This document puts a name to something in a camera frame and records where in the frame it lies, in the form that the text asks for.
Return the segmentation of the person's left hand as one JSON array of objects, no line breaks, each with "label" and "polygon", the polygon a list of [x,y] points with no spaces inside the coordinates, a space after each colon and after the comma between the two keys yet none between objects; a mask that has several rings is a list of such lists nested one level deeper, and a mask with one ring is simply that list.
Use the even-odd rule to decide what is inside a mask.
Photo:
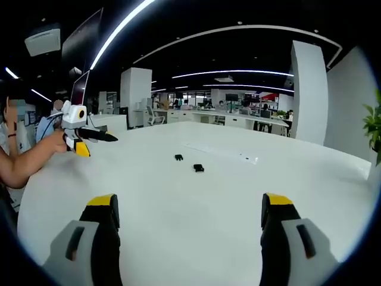
[{"label": "person's left hand", "polygon": [[49,136],[50,142],[55,152],[64,153],[67,151],[72,151],[72,149],[66,144],[64,137],[65,137],[65,133],[62,129],[55,130]]}]

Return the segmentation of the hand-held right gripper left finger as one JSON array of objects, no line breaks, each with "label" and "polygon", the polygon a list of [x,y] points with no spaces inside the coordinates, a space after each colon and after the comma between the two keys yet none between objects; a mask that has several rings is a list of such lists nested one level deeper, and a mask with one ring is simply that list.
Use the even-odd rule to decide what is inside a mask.
[{"label": "hand-held right gripper left finger", "polygon": [[118,197],[91,199],[54,238],[44,270],[58,285],[122,285]]}]

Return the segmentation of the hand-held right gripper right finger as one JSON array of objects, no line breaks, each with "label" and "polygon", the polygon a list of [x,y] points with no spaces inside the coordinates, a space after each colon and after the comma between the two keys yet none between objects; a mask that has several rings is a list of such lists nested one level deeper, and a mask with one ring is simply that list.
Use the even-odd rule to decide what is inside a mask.
[{"label": "hand-held right gripper right finger", "polygon": [[285,196],[263,194],[260,285],[322,285],[338,268],[330,240]]}]

